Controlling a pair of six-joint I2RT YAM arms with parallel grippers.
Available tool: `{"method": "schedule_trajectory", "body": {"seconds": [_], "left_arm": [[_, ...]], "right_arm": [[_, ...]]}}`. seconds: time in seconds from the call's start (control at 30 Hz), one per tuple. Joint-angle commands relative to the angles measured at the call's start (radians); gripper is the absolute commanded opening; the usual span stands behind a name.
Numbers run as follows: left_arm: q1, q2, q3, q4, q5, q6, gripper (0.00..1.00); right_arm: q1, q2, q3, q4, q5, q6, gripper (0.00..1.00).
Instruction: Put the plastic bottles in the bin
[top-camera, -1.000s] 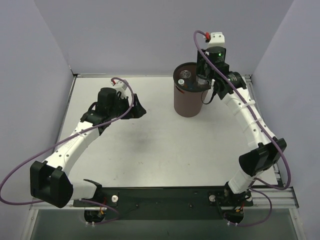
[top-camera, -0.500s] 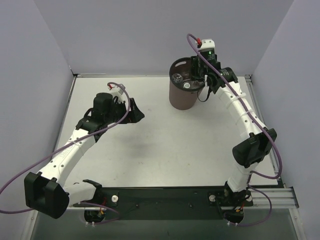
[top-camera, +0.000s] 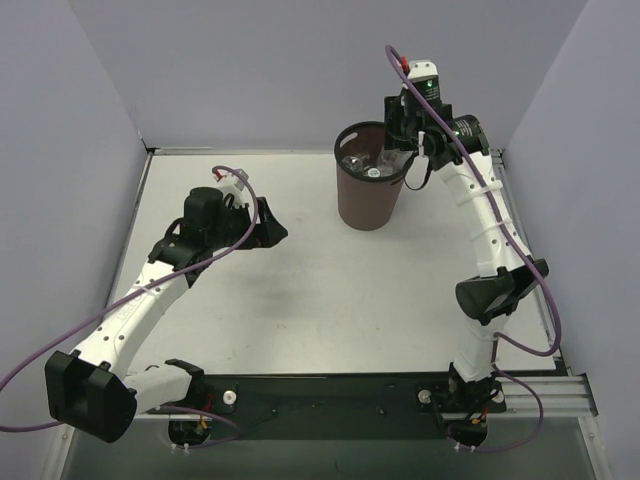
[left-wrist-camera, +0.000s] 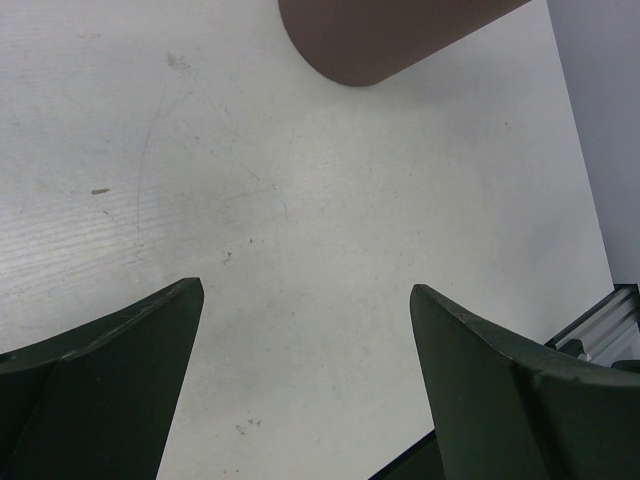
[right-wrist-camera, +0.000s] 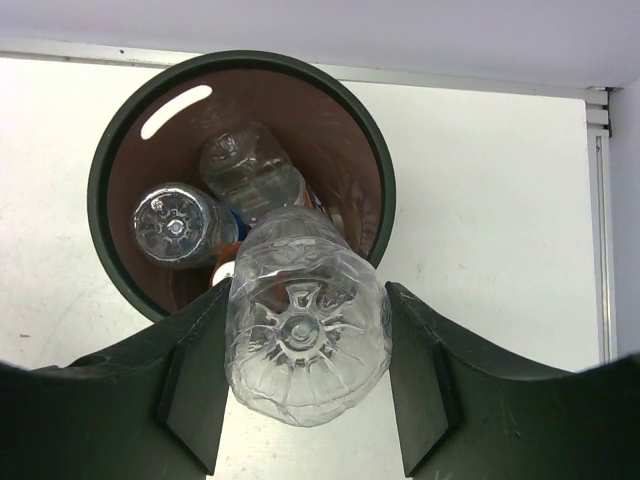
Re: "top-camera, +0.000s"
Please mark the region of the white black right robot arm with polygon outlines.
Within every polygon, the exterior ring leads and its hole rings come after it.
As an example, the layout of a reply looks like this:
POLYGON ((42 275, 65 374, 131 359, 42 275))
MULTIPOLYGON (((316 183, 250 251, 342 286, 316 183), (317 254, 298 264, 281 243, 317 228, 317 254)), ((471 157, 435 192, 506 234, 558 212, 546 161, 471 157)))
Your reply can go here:
POLYGON ((534 259, 518 237, 479 120, 454 115, 440 98, 437 75, 418 76, 386 98, 385 115, 387 147, 426 157, 466 224, 477 272, 455 287, 466 321, 449 369, 449 389, 465 400, 488 397, 496 388, 496 342, 522 300, 548 274, 547 263, 534 259))

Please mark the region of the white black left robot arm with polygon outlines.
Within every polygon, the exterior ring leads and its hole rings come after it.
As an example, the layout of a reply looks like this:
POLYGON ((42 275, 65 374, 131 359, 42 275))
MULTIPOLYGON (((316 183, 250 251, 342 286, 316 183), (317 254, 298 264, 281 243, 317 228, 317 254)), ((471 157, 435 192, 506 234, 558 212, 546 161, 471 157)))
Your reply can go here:
POLYGON ((287 235, 263 197, 246 204, 230 187, 192 189, 182 216, 154 245, 127 295, 71 352, 56 351, 47 360, 51 417, 112 443, 140 413, 168 403, 187 412, 199 408, 205 398, 201 368, 169 359, 130 373, 135 355, 216 252, 271 248, 287 235))

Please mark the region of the clear bottle orange blue label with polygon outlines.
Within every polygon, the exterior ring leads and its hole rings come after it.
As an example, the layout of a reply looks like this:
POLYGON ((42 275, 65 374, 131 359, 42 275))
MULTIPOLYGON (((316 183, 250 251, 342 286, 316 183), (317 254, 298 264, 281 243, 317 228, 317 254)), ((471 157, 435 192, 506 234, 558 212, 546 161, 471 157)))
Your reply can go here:
POLYGON ((349 155, 345 156, 341 162, 348 171, 353 173, 362 173, 364 171, 366 157, 349 155))

